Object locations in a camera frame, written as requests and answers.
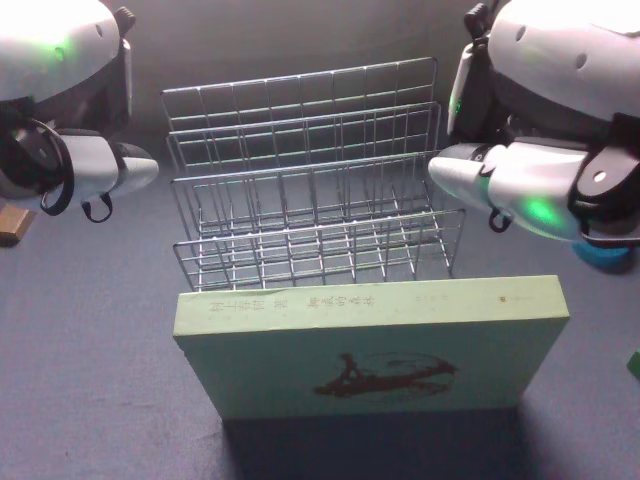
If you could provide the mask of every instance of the silver wire book holder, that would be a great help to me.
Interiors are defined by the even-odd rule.
[[[464,210],[427,175],[437,62],[165,90],[194,291],[452,275]]]

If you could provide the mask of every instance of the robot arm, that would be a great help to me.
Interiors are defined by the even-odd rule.
[[[107,140],[131,113],[135,17],[97,0],[0,7],[0,197],[58,215],[82,206],[100,223],[111,197],[158,173],[144,150]],[[91,202],[107,217],[94,219]]]
[[[493,22],[484,5],[469,12],[448,131],[474,143],[430,162],[436,183],[490,211],[497,232],[516,223],[597,247],[640,244],[629,238],[640,211],[638,13],[629,0],[513,0]]]

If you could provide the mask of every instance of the wooden block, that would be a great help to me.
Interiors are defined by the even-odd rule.
[[[569,319],[555,276],[180,295],[224,420],[510,408]]]
[[[629,363],[627,363],[627,368],[633,373],[634,377],[640,380],[640,349],[631,356]]]
[[[0,211],[0,246],[13,247],[29,229],[36,213],[6,205]]]

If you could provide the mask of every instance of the blue object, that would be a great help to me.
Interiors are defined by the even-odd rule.
[[[604,270],[616,268],[624,263],[631,254],[630,248],[597,248],[588,243],[576,242],[572,245],[573,251],[582,260],[597,268]]]

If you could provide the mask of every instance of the figure illustration on book cover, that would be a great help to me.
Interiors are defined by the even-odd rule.
[[[458,371],[445,360],[419,353],[371,354],[357,361],[343,353],[339,358],[342,372],[315,387],[316,394],[383,403],[414,400],[450,391]]]

